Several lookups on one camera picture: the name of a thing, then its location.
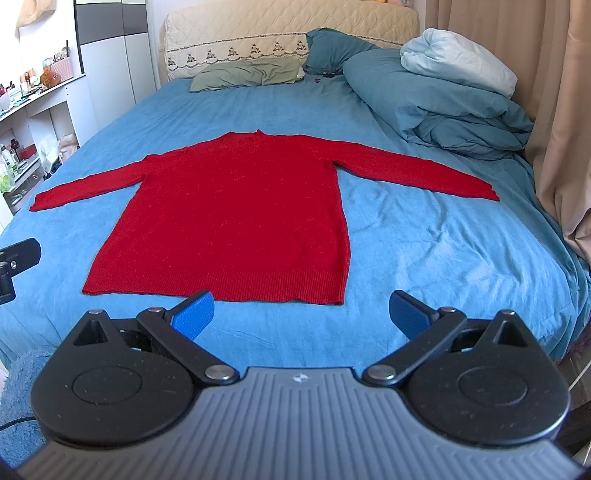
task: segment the teal pillow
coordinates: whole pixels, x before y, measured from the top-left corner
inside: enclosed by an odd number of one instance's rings
[[[353,55],[379,48],[352,35],[333,30],[316,28],[306,34],[310,54],[304,63],[304,72],[311,75],[341,75],[343,63]]]

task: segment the headboard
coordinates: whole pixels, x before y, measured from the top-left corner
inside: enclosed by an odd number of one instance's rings
[[[169,79],[191,78],[208,64],[261,56],[308,55],[306,32],[330,27],[381,47],[419,32],[417,12],[360,0],[223,0],[177,10],[165,23]]]

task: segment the ribbed knit hem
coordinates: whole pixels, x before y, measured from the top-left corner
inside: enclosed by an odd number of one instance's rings
[[[90,269],[82,293],[139,293],[188,297],[206,289],[215,300],[226,301],[292,301],[301,300],[319,305],[342,305],[348,268],[341,274],[317,270],[289,271],[283,273],[252,272],[195,272],[167,274],[153,271],[108,271],[101,274]]]

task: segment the blue bed sheet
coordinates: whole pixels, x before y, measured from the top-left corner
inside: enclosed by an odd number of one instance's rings
[[[248,365],[361,370],[407,341],[388,317],[388,297],[401,288],[434,307],[453,305],[472,317],[492,317],[510,307],[551,356],[561,358],[589,317],[590,278],[537,203],[527,163],[517,156],[482,161],[407,144],[342,76],[317,78],[195,94],[189,94],[188,80],[173,81],[99,132],[42,189],[228,131],[314,135],[430,158],[492,183],[501,202],[339,171],[352,251],[345,304],[219,301],[198,343],[241,371]],[[168,181],[165,174],[161,181]],[[178,302],[80,292],[94,256],[136,189],[16,215],[0,244],[33,236],[43,257],[15,278],[17,299],[0,307],[4,362],[32,348],[57,346],[88,309],[132,317],[149,306]],[[174,225],[162,235],[174,235]]]

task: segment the metal bolt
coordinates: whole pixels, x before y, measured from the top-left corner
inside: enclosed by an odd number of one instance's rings
[[[374,380],[385,382],[396,377],[396,369],[389,365],[372,365],[368,368],[368,375]]]
[[[205,370],[205,376],[211,380],[230,380],[234,375],[234,369],[229,365],[212,365]]]

